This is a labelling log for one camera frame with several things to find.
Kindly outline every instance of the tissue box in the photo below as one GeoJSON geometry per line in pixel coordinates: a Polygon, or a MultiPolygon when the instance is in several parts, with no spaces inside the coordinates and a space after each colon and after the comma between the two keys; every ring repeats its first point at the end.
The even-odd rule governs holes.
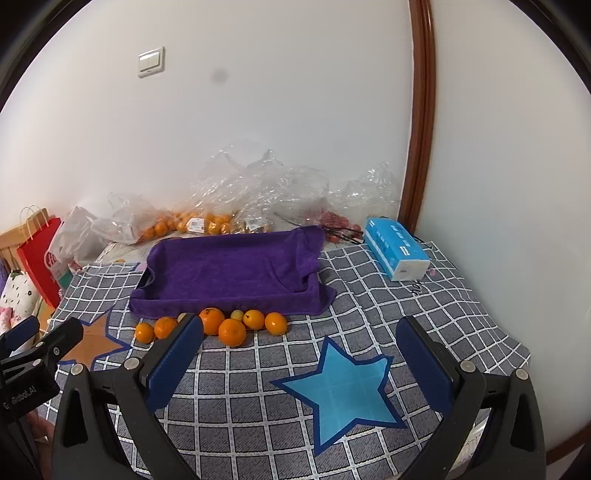
{"type": "Polygon", "coordinates": [[[431,260],[400,223],[389,218],[368,218],[363,233],[392,281],[420,280],[431,260]]]}

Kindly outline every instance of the light blue star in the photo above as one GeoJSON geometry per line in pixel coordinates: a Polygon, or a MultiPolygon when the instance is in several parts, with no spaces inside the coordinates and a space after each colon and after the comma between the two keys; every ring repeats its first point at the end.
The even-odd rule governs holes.
{"type": "Polygon", "coordinates": [[[313,409],[318,455],[356,424],[406,428],[384,391],[391,364],[385,355],[355,360],[325,338],[315,371],[271,383],[313,409]]]}

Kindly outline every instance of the light switch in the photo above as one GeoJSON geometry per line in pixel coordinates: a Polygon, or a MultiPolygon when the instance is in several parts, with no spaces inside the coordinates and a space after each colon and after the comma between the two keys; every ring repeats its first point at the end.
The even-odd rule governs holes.
{"type": "Polygon", "coordinates": [[[164,47],[144,52],[138,57],[138,77],[143,78],[164,70],[164,47]]]}

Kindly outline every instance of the bed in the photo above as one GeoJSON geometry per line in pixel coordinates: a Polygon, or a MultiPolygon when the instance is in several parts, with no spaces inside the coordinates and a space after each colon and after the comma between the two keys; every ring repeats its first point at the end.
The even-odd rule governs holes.
{"type": "MultiPolygon", "coordinates": [[[[327,245],[319,277],[337,291],[319,316],[291,316],[283,338],[249,332],[239,348],[207,337],[169,405],[157,412],[185,460],[203,480],[359,478],[387,479],[400,474],[418,454],[441,417],[429,408],[396,346],[397,321],[414,315],[429,335],[457,359],[471,359],[486,372],[509,374],[527,368],[526,347],[503,332],[487,315],[454,265],[432,243],[421,244],[431,268],[418,282],[392,282],[365,245],[327,245]],[[318,456],[312,455],[311,409],[276,389],[271,380],[315,369],[322,339],[330,337],[356,359],[378,353],[394,357],[388,397],[407,429],[354,427],[318,456]]],[[[135,343],[140,321],[128,299],[145,268],[151,245],[108,246],[99,261],[79,272],[53,315],[90,322],[109,311],[108,333],[131,346],[96,360],[94,369],[118,367],[147,346],[135,343]]],[[[56,378],[63,387],[69,366],[56,378]]],[[[41,409],[55,421],[60,397],[41,409]]],[[[113,422],[132,467],[149,476],[117,408],[113,422]]],[[[473,453],[487,412],[481,411],[456,459],[473,453]]]]}

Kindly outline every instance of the orange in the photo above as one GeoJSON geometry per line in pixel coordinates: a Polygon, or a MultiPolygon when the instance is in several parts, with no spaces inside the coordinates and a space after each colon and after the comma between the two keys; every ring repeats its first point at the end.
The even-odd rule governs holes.
{"type": "Polygon", "coordinates": [[[173,217],[168,217],[166,219],[166,227],[169,232],[174,232],[177,229],[177,221],[173,217]]]}
{"type": "Polygon", "coordinates": [[[154,323],[154,335],[159,339],[166,338],[177,325],[177,319],[172,317],[161,317],[156,320],[156,323],[154,323]]]}
{"type": "Polygon", "coordinates": [[[260,330],[265,326],[265,316],[258,310],[248,310],[242,321],[252,330],[260,330]]]}
{"type": "Polygon", "coordinates": [[[168,227],[164,222],[158,222],[154,225],[154,233],[156,236],[164,236],[168,233],[168,227]]]}
{"type": "Polygon", "coordinates": [[[209,230],[209,223],[213,222],[214,215],[212,213],[203,213],[199,215],[199,218],[203,218],[203,228],[205,233],[207,233],[207,230],[209,230]]]}
{"type": "Polygon", "coordinates": [[[147,228],[144,233],[142,233],[142,236],[139,237],[138,242],[147,242],[148,240],[152,240],[154,237],[156,236],[156,233],[154,232],[154,227],[150,227],[147,228]]]}
{"type": "Polygon", "coordinates": [[[287,331],[287,320],[281,313],[271,312],[265,317],[265,327],[271,335],[283,335],[287,331]]]}
{"type": "Polygon", "coordinates": [[[199,312],[199,317],[203,322],[203,333],[205,335],[217,335],[217,330],[226,318],[220,309],[209,308],[199,312]]]}
{"type": "Polygon", "coordinates": [[[154,329],[149,323],[138,323],[135,327],[135,339],[141,343],[151,343],[154,340],[154,329]]]}
{"type": "Polygon", "coordinates": [[[219,235],[221,227],[222,226],[219,223],[217,223],[215,220],[212,220],[207,224],[207,233],[209,235],[219,235]]]}
{"type": "Polygon", "coordinates": [[[246,340],[246,329],[242,322],[226,319],[220,325],[219,339],[224,345],[239,346],[246,340]]]}
{"type": "Polygon", "coordinates": [[[230,220],[232,220],[232,215],[229,213],[220,213],[213,218],[216,223],[230,223],[230,220]]]}

